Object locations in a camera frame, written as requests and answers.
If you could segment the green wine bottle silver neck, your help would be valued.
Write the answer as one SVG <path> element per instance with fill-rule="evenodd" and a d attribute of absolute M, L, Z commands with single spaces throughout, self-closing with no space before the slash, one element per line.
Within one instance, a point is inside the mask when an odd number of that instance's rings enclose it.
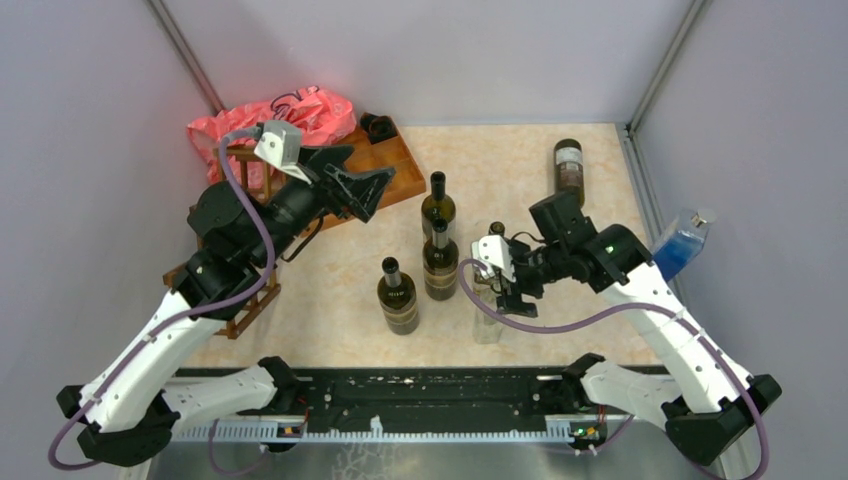
<path fill-rule="evenodd" d="M 384 258 L 381 268 L 377 295 L 387 326 L 394 334 L 411 334 L 420 323 L 415 283 L 394 257 Z"/>

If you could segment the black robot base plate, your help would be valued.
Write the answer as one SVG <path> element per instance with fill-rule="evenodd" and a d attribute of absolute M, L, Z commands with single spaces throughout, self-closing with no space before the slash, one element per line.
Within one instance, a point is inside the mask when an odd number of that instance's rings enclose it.
<path fill-rule="evenodd" d="M 555 415 L 598 416 L 562 367 L 300 368 L 286 399 L 260 415 L 306 416 L 310 433 L 542 432 Z"/>

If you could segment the clear liquor bottle brown label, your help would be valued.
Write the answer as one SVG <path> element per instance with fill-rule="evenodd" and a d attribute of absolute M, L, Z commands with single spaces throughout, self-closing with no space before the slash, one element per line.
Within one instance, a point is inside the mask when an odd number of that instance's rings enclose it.
<path fill-rule="evenodd" d="M 487 235 L 496 234 L 496 235 L 502 236 L 505 239 L 505 233 L 506 233 L 506 229 L 505 229 L 504 224 L 500 221 L 495 221 L 495 222 L 492 222 L 490 224 L 490 226 L 488 228 Z M 505 291 L 505 287 L 509 283 L 505 278 L 501 277 L 500 275 L 498 275 L 495 279 L 491 279 L 491 280 L 486 280 L 484 278 L 481 278 L 480 275 L 475 270 L 476 266 L 477 265 L 473 266 L 472 284 L 474 282 L 477 282 L 477 283 L 490 285 L 491 288 L 496 292 L 497 296 Z"/>

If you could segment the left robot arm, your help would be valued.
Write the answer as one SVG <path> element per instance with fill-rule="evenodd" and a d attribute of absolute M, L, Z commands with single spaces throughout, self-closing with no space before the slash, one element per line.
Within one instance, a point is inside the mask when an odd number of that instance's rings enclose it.
<path fill-rule="evenodd" d="M 184 389 L 168 381 L 266 285 L 304 230 L 326 215 L 364 222 L 374 216 L 395 171 L 353 172 L 346 165 L 353 152 L 350 145 L 292 148 L 274 140 L 254 149 L 285 177 L 266 202 L 230 180 L 202 194 L 189 217 L 201 247 L 151 319 L 103 373 L 58 394 L 68 425 L 80 429 L 86 466 L 136 466 L 197 425 L 231 414 L 287 414 L 297 406 L 298 379 L 278 357 Z"/>

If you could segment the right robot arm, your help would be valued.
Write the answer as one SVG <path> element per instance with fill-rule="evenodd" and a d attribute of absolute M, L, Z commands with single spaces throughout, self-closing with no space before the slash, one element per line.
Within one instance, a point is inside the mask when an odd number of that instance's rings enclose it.
<path fill-rule="evenodd" d="M 762 431 L 763 414 L 781 395 L 770 375 L 754 375 L 722 353 L 670 290 L 649 251 L 627 227 L 597 229 L 570 194 L 530 208 L 538 247 L 493 233 L 473 252 L 478 272 L 496 279 L 497 318 L 532 319 L 547 285 L 575 280 L 622 313 L 667 371 L 659 380 L 587 354 L 564 375 L 563 398 L 576 412 L 610 406 L 660 428 L 689 461 L 709 466 L 748 430 Z"/>

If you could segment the green wine bottle black neck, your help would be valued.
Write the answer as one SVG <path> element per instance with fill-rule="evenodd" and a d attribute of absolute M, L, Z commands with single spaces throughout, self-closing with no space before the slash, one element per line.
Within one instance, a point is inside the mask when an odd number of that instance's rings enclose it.
<path fill-rule="evenodd" d="M 455 237 L 456 230 L 456 204 L 453 198 L 446 192 L 446 175 L 442 171 L 435 171 L 430 176 L 430 194 L 421 204 L 421 227 L 424 241 L 432 236 L 432 222 L 436 218 L 443 218 L 448 223 L 448 234 Z"/>

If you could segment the clear glass bottle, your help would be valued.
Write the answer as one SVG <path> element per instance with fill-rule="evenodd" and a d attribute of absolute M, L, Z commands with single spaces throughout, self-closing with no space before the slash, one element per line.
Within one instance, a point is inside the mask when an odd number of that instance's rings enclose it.
<path fill-rule="evenodd" d="M 472 290 L 491 310 L 497 310 L 496 292 L 490 285 L 474 282 Z M 484 313 L 482 310 L 475 311 L 474 324 L 472 329 L 473 339 L 476 343 L 482 345 L 496 344 L 500 341 L 504 325 L 491 316 Z"/>

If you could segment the green wine bottle silver foil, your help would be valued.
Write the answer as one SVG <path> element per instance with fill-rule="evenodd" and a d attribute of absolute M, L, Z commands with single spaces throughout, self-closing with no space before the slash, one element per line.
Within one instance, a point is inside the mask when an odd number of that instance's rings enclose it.
<path fill-rule="evenodd" d="M 444 301 L 457 287 L 459 249 L 449 233 L 449 222 L 436 217 L 431 234 L 422 248 L 425 290 L 430 298 Z"/>

